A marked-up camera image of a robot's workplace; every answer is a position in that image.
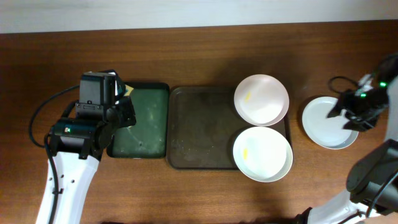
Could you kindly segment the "green yellow sponge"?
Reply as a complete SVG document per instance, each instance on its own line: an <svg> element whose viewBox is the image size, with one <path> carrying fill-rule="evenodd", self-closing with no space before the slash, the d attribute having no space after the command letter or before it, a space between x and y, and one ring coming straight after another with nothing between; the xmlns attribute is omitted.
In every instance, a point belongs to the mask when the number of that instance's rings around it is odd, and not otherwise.
<svg viewBox="0 0 398 224"><path fill-rule="evenodd" d="M125 90L124 96L129 96L134 89L133 87L131 87L129 85L125 85L125 88L126 88L126 90Z"/></svg>

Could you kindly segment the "grey-white plate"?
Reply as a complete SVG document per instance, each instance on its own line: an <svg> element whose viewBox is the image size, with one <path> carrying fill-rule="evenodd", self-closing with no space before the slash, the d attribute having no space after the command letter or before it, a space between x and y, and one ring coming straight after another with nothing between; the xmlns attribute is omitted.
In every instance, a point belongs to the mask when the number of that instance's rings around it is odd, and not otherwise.
<svg viewBox="0 0 398 224"><path fill-rule="evenodd" d="M357 139L359 132L343 129L348 122L343 115L327 118L337 98L321 96L309 102L302 113L302 125L307 136L327 149L346 148Z"/></svg>

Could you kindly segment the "white plate with stain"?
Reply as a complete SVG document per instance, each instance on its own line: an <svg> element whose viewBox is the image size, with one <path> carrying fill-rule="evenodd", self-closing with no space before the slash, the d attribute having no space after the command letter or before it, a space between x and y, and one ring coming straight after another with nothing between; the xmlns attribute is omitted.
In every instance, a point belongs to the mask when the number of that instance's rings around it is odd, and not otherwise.
<svg viewBox="0 0 398 224"><path fill-rule="evenodd" d="M257 182L276 182L293 165L293 150L279 132L267 127L252 127L240 133L233 144L233 159L238 169Z"/></svg>

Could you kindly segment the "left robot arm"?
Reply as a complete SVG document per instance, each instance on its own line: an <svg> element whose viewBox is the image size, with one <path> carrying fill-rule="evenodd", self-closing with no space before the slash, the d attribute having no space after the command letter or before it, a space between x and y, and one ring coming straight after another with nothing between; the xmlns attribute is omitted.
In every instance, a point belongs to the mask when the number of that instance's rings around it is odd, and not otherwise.
<svg viewBox="0 0 398 224"><path fill-rule="evenodd" d="M120 128L133 126L136 115L130 97L122 97L106 109L102 119L70 118L71 102L44 137L48 157L47 183L37 223L79 223L90 183L98 169L103 150Z"/></svg>

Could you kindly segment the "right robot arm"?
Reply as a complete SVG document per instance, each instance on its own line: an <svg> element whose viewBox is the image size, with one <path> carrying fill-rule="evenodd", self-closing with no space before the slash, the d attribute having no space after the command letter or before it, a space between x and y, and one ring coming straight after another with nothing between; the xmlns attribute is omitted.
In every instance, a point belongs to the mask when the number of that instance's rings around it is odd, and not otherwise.
<svg viewBox="0 0 398 224"><path fill-rule="evenodd" d="M388 55L354 90L339 93L327 118L343 115L343 129L365 132L388 110L384 142L351 168L344 191L309 207L293 223L361 223L397 212L397 54Z"/></svg>

